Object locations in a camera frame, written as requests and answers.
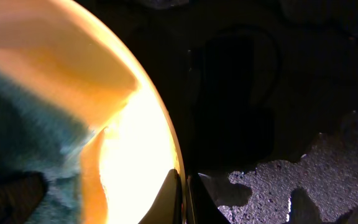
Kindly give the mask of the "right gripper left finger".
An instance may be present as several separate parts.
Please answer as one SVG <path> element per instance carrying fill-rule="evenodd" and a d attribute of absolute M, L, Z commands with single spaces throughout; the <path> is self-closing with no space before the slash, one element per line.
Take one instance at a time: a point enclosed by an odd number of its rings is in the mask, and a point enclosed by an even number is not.
<path fill-rule="evenodd" d="M 182 224 L 182 200 L 180 176 L 171 169 L 139 224 Z"/>

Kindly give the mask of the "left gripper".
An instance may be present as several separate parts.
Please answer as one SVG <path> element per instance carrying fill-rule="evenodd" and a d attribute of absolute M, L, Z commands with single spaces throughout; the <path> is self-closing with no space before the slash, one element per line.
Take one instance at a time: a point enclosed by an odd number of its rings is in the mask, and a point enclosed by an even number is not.
<path fill-rule="evenodd" d="M 47 193 L 38 172 L 13 173 L 0 179 L 0 224 L 24 224 Z"/>

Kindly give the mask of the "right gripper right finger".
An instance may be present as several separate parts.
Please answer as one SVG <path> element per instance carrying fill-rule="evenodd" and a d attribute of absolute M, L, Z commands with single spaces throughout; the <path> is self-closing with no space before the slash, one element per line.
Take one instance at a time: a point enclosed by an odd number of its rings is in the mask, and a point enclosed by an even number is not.
<path fill-rule="evenodd" d="M 230 224 L 215 206 L 199 175 L 186 180 L 187 224 Z"/>

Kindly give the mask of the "green yellow sponge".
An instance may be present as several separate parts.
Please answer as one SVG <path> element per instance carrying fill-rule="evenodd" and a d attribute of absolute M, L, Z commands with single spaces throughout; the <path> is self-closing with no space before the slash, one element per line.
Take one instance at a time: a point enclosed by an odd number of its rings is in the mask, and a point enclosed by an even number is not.
<path fill-rule="evenodd" d="M 92 137 L 87 124 L 0 72 L 0 177 L 36 172 L 47 185 L 28 223 L 83 223 L 80 152 Z"/>

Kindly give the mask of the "yellow plate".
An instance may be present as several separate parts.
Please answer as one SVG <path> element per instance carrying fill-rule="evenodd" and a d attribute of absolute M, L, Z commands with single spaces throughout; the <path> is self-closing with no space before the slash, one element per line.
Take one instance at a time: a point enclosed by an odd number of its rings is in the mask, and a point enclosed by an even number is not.
<path fill-rule="evenodd" d="M 94 131 L 80 152 L 83 223 L 139 223 L 169 170 L 183 172 L 154 84 L 74 1 L 0 1 L 0 72 Z"/>

